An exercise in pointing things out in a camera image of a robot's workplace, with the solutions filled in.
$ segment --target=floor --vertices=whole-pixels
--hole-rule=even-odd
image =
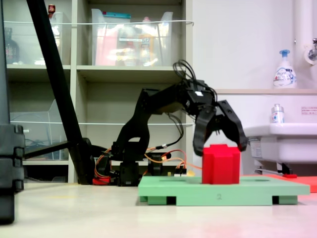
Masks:
[[[136,187],[25,184],[0,238],[313,238],[317,193],[298,205],[146,206]]]

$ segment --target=green board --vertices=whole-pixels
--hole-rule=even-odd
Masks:
[[[297,204],[297,195],[310,194],[308,185],[265,176],[240,177],[239,184],[201,184],[201,177],[142,178],[140,202],[149,205],[239,206]]]

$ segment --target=white sink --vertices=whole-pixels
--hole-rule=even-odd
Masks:
[[[244,132],[256,160],[317,164],[317,123],[271,123]]]

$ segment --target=red cube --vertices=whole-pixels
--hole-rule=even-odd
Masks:
[[[239,183],[240,156],[238,147],[211,145],[203,150],[203,183]]]

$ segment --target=soap dispenser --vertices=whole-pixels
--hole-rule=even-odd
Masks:
[[[282,50],[279,53],[282,55],[282,62],[275,73],[274,88],[297,88],[296,74],[287,58],[290,51]]]

